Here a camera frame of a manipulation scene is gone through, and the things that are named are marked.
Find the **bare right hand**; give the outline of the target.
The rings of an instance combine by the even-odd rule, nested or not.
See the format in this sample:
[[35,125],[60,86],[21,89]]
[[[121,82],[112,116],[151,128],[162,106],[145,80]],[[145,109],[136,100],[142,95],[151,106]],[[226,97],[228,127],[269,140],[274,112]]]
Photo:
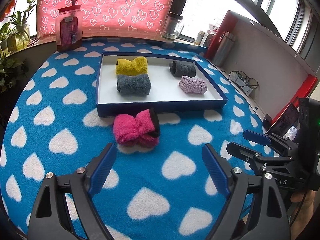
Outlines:
[[[304,194],[304,192],[294,193],[291,196],[291,202],[300,203],[303,200]],[[308,190],[298,216],[291,226],[291,239],[296,239],[298,237],[313,216],[315,195],[315,191]]]

